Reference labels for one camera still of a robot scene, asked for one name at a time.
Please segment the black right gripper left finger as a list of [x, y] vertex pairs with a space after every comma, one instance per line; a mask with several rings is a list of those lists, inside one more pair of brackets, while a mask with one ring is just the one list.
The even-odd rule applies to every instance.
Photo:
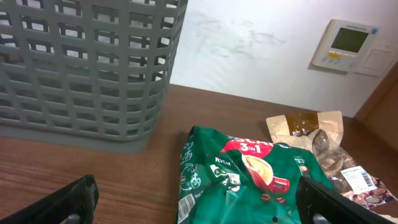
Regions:
[[22, 210], [1, 219], [1, 224], [92, 224], [99, 191], [93, 175], [85, 175]]

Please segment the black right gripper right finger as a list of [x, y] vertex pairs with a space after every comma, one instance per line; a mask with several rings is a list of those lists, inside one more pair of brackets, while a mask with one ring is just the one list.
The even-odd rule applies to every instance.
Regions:
[[393, 224], [309, 177], [300, 178], [295, 199], [302, 223]]

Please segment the brown chocolate snack pouch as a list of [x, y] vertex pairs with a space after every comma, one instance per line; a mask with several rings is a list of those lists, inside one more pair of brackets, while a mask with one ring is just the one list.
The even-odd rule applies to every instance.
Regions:
[[342, 196], [367, 209], [397, 200], [340, 146], [344, 133], [340, 111], [279, 115], [266, 123], [272, 142], [310, 151]]

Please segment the green instant coffee bag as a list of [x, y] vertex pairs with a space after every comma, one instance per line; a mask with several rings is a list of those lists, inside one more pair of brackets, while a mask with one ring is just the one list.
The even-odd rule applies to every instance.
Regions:
[[302, 176], [332, 187], [308, 150], [193, 126], [180, 155], [175, 222], [300, 223]]

